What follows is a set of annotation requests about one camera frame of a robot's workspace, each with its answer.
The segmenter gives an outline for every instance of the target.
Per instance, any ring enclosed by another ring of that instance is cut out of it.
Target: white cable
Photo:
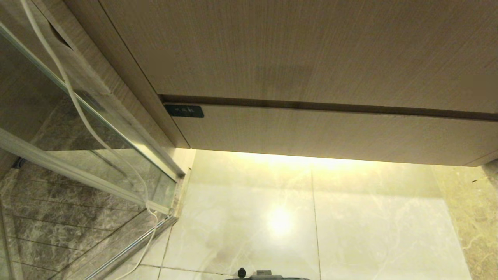
[[[136,176],[139,178],[140,182],[143,185],[143,189],[144,189],[144,198],[143,198],[143,200],[145,202],[145,208],[154,217],[154,219],[155,219],[155,226],[154,226],[154,229],[152,230],[152,235],[150,236],[150,239],[147,242],[147,245],[145,246],[145,249],[143,250],[142,256],[140,257],[140,259],[136,263],[135,267],[132,270],[130,270],[129,272],[127,272],[126,274],[124,274],[124,275],[116,278],[115,280],[122,279],[122,278],[126,277],[127,275],[129,275],[130,273],[132,273],[133,271],[135,271],[136,268],[140,265],[140,263],[142,262],[143,256],[145,256],[145,253],[147,252],[147,249],[148,249],[148,247],[150,245],[150,242],[154,238],[154,235],[155,235],[155,232],[156,232],[156,229],[157,229],[157,225],[159,224],[159,220],[158,220],[157,215],[150,210],[150,207],[149,207],[149,204],[148,204],[147,184],[145,183],[145,180],[142,178],[142,176],[133,167],[133,165],[131,163],[129,163],[126,159],[124,159],[115,150],[113,150],[109,145],[107,145],[97,135],[97,133],[95,133],[95,130],[93,130],[93,128],[90,125],[90,123],[88,122],[85,114],[83,113],[83,110],[81,109],[81,106],[80,106],[80,104],[78,102],[76,94],[74,93],[74,90],[73,90],[73,87],[71,85],[71,82],[69,81],[69,77],[68,77],[68,75],[67,75],[64,67],[62,66],[62,63],[60,62],[60,60],[57,57],[57,55],[55,54],[55,52],[52,50],[52,47],[50,47],[50,45],[48,44],[47,40],[45,39],[45,36],[43,36],[43,33],[41,32],[40,27],[36,23],[36,21],[34,19],[34,16],[33,16],[32,12],[31,12],[31,10],[30,10],[30,8],[28,6],[28,3],[26,2],[26,0],[20,0],[20,1],[21,1],[21,4],[22,4],[22,7],[24,8],[24,11],[26,12],[26,16],[29,19],[29,23],[31,23],[31,27],[33,27],[33,30],[36,33],[36,36],[38,37],[38,39],[42,43],[43,47],[45,47],[45,50],[48,52],[48,54],[50,55],[50,57],[52,58],[52,60],[55,62],[55,65],[57,65],[57,68],[59,69],[59,72],[62,75],[62,79],[63,79],[64,83],[66,84],[69,96],[71,97],[71,100],[73,101],[74,107],[76,107],[76,110],[78,111],[78,114],[80,115],[80,118],[83,121],[83,123],[85,124],[85,127],[87,128],[87,130],[90,132],[90,134],[92,134],[92,136],[95,138],[95,140],[97,140],[97,142],[99,142],[102,146],[104,146],[104,148],[106,148],[109,152],[111,152],[119,160],[121,160],[124,163],[126,163],[133,170],[133,172],[136,174]]]

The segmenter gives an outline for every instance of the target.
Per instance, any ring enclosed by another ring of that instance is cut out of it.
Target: shower enclosure
[[[0,279],[101,279],[150,236],[145,201],[159,231],[176,221],[185,172],[98,77],[68,66],[89,123],[144,186],[87,131],[13,13],[0,14]]]

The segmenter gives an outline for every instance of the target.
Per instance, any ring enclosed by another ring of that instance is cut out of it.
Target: beige marble wall
[[[498,161],[483,167],[432,169],[472,279],[498,279]]]

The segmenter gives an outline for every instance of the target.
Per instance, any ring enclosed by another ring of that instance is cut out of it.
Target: white marble floor tile
[[[163,267],[318,279],[307,159],[197,151]]]
[[[161,266],[162,259],[164,258],[164,253],[166,252],[166,245],[168,244],[170,231],[171,228],[167,228],[166,230],[161,232],[159,236],[157,236],[157,238],[154,238],[154,240],[152,240],[150,248],[147,250],[147,253],[145,253],[145,256],[143,256],[143,260],[140,264],[156,267]],[[126,262],[136,264],[136,262],[140,260],[144,249],[145,248],[135,253],[135,255],[131,256]]]
[[[226,280],[236,277],[229,275],[200,273],[173,269],[161,269],[159,280]]]
[[[133,269],[134,266],[134,264],[123,264],[118,269],[109,274],[105,278],[105,280],[115,280],[116,278]],[[156,267],[138,266],[134,272],[122,278],[121,280],[156,280],[159,277],[160,270],[160,268]]]
[[[470,280],[429,166],[313,165],[322,280]]]

